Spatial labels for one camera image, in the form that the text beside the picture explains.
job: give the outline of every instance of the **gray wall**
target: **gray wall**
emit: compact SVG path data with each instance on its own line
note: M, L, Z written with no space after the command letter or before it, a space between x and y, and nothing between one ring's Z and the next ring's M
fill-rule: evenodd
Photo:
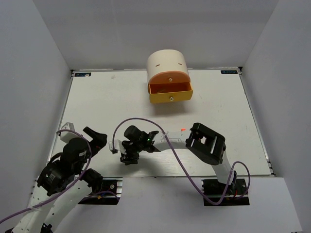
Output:
M311 232L311 2L282 0L243 69L250 102L277 175L304 232Z
M34 2L71 69L118 69L162 49L192 68L242 66L278 0Z
M70 83L70 70L31 0L0 1L0 71L2 219L27 206ZM1 224L0 232L19 218Z

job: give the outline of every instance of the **purple cable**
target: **purple cable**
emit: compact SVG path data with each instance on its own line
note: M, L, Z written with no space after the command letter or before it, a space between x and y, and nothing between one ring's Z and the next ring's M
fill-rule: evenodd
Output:
M116 197L117 200L119 200L118 196L117 196L115 193L113 193L113 192L107 190L107 191L101 191L101 192L98 192L98 193L91 194L91 195L89 195L88 197L83 198L81 201L87 200L87 199L89 199L90 197L97 196L97 195L100 195L100 194L105 194L105 193L112 194L113 196Z
M165 139L166 139L167 143L169 144L169 146L170 146L170 148L171 148L173 154L175 155L175 158L176 158L177 162L179 163L179 165L180 165L181 168L183 169L183 171L184 171L185 175L187 176L187 178L189 179L190 183L191 183L191 184L193 185L193 187L198 191L198 193L199 193L207 202L209 202L210 204L212 204L212 205L219 205L219 204L223 201L223 199L225 198L225 194L226 194L226 192L227 192L227 189L228 189L228 186L229 186L229 182L230 182L230 178L231 178L231 176L232 176L233 168L234 168L235 164L242 164L242 165L246 168L246 171L247 171L247 174L248 174L248 185L247 185L247 188L246 188L245 192L244 192L241 196L239 196L239 197L237 197L237 198L235 198L235 199L242 198L245 194L247 194L248 189L249 189L249 186L250 186L250 184L251 184L251 175L250 175L250 173L249 173L249 170L248 170L247 166L246 166L244 163L242 163L242 162L240 162L240 161L235 161L235 162L233 163L233 165L232 165L232 168L231 168L231 170L230 170L230 174L229 174L229 177L228 177L228 180L227 180L227 184L225 185L224 192L223 192L222 196L220 197L219 201L218 201L218 202L213 202L212 200L210 200L207 196L205 196L205 194L200 190L200 188L194 183L193 179L191 178L191 176L189 175L189 173L188 173L187 170L185 169L184 165L183 165L182 162L180 161L180 159L179 159L179 157L178 157L178 155L177 155L177 153L176 153L174 147L172 146L172 144L171 144L169 138L166 136L166 133L165 133L164 129L163 129L161 126L159 126L157 123L155 123L155 122L153 122L153 121L151 121L151 120L148 120L148 119L145 119L145 118L133 117L133 118L129 118L129 119L126 119L126 120L122 121L122 122L116 127L116 129L115 129L115 131L113 132L113 135L112 135L112 148L113 148L113 149L115 149L115 136L116 136L116 132L117 132L118 128L119 128L123 123L125 123L125 122L127 122L127 121L129 121L129 120L144 120L144 121L148 121L148 122L150 122L150 123L156 125L156 126L162 131L163 135L165 136Z
M77 133L76 131L73 131L73 130L59 130L59 131L57 131L56 133L61 133L61 132L70 132L70 133L73 133L73 134L79 136L80 138L84 139L84 140L87 142L87 147L88 147L88 149L89 149L89 151L90 151L89 160L88 160L88 162L87 162L87 164L86 164L85 169L81 172L80 176L79 176L77 179L75 179L66 189L64 189L62 192L56 194L56 195L53 196L52 198L50 198L50 199L48 199L48 200L46 200L46 201L43 201L43 202L41 202L41 203L39 203L39 204L37 204L37 205L34 205L32 208L38 208L38 207L41 207L41 206L43 206L43 205L46 205L46 204L48 204L48 203L50 203L50 202L56 200L57 198L59 198L59 197L60 197L61 195L63 195L65 192L67 192L71 187L73 187L73 186L80 180L80 178L84 175L84 173L86 172L86 170L87 170L87 168L88 168L88 166L89 166L89 164L90 164L90 162L91 162L92 150L91 150L91 146L90 146L89 142L87 141L87 139L84 138L81 134L79 134L79 133ZM12 215L10 215L10 216L8 216L8 217L2 219L2 220L0 221L0 224L2 224L3 222L5 222L6 220L8 220L8 219L10 219L10 218L13 218L13 217L15 217L15 216L17 216L17 215L23 214L23 213L25 213L25 212L27 212L27 211L30 211L30 210L31 210L31 208L26 208L26 209L24 209L24 210L18 211L18 212L16 212L15 214L12 214Z

